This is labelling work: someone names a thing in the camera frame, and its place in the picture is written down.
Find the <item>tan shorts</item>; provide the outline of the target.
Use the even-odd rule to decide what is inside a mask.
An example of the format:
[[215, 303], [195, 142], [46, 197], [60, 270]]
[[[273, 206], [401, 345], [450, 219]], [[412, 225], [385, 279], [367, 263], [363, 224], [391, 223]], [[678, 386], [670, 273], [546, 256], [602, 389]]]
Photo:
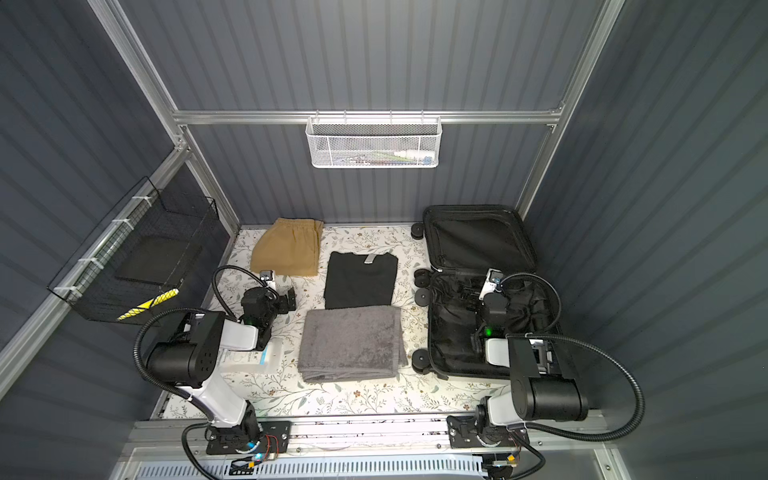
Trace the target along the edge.
[[252, 251], [250, 270], [313, 277], [319, 271], [324, 223], [314, 219], [279, 218], [259, 238]]

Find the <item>white toiletry pouch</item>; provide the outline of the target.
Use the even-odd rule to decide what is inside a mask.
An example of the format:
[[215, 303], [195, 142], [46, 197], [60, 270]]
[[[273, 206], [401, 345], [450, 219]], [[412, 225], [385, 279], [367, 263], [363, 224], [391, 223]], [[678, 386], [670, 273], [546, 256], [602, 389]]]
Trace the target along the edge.
[[280, 338], [272, 338], [262, 351], [223, 350], [219, 369], [222, 373], [272, 375], [280, 367], [283, 352], [283, 341]]

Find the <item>black t-shirt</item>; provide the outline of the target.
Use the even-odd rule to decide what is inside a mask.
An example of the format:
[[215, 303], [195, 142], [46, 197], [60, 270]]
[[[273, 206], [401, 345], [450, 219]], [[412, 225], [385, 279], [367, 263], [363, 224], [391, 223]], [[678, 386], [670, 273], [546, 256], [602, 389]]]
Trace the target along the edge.
[[325, 308], [387, 306], [393, 299], [398, 258], [391, 253], [332, 252], [325, 281]]

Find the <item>grey towel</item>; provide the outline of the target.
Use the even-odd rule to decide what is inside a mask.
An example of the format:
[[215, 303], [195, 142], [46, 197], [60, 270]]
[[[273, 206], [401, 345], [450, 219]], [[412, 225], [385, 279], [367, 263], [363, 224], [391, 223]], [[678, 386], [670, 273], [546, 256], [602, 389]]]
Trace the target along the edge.
[[308, 383], [389, 379], [406, 363], [398, 307], [311, 310], [306, 315], [297, 369]]

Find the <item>black hard-shell suitcase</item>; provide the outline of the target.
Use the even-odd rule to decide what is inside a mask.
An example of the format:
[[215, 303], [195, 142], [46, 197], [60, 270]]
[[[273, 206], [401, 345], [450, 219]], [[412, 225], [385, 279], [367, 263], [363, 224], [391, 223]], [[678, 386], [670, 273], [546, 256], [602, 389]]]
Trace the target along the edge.
[[438, 377], [500, 380], [486, 343], [509, 333], [554, 334], [562, 301], [537, 272], [523, 220], [503, 205], [433, 205], [420, 224], [430, 267], [414, 274], [427, 309], [426, 360]]

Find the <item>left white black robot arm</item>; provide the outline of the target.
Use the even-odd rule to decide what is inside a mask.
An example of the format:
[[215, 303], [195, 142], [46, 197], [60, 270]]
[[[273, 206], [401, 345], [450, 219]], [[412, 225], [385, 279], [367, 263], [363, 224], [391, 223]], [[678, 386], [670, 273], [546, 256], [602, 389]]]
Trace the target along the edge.
[[219, 355], [264, 351], [274, 320], [296, 309], [296, 293], [293, 288], [280, 295], [255, 287], [246, 290], [241, 306], [238, 321], [224, 311], [168, 310], [141, 327], [133, 346], [135, 366], [146, 381], [204, 413], [210, 455], [263, 453], [276, 446], [252, 404], [221, 376]]

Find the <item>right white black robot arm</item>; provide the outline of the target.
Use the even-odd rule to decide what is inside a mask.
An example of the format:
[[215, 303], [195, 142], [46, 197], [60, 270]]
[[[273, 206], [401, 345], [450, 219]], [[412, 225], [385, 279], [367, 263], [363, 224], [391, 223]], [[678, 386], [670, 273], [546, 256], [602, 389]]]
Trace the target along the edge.
[[544, 334], [558, 319], [547, 300], [531, 306], [505, 293], [485, 293], [478, 312], [479, 349], [487, 364], [506, 372], [510, 390], [484, 398], [475, 414], [475, 431], [496, 444], [504, 429], [521, 431], [538, 420], [581, 421], [588, 413], [586, 394], [577, 384], [570, 355]]

